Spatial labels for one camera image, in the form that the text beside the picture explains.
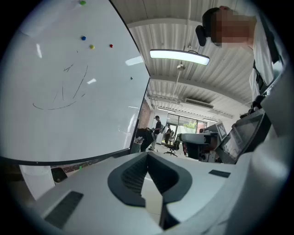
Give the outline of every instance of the linear led light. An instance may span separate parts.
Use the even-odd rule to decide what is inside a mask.
[[[157,108],[159,110],[162,110],[162,111],[167,111],[167,112],[175,112],[175,111],[171,111],[171,110],[167,110],[167,109],[162,109],[162,108]]]
[[[183,50],[152,49],[150,50],[150,56],[151,58],[175,59],[180,61],[194,62],[203,65],[208,65],[209,63],[208,56],[203,56],[201,54]]]
[[[214,120],[210,120],[210,119],[206,119],[206,118],[203,118],[202,120],[203,120],[203,121],[208,121],[208,122],[213,122],[213,123],[217,123],[217,121],[214,121]]]

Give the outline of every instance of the computer monitor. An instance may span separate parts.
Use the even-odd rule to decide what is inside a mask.
[[[253,151],[264,141],[271,122],[263,109],[238,120],[215,150],[223,163],[235,164],[241,154]]]

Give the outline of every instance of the office chair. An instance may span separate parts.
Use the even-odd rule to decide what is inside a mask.
[[[170,152],[165,152],[165,153],[169,153],[170,155],[174,155],[176,157],[178,157],[176,154],[175,154],[175,150],[179,150],[180,148],[180,138],[179,138],[179,135],[177,135],[176,137],[176,140],[174,142],[173,145],[165,145],[166,147],[168,147],[170,149]]]

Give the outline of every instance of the brick wall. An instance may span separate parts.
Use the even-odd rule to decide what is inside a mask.
[[[142,104],[142,109],[139,113],[138,128],[146,128],[148,126],[150,114],[151,114],[151,110],[150,110],[146,100],[144,99],[143,104]]]

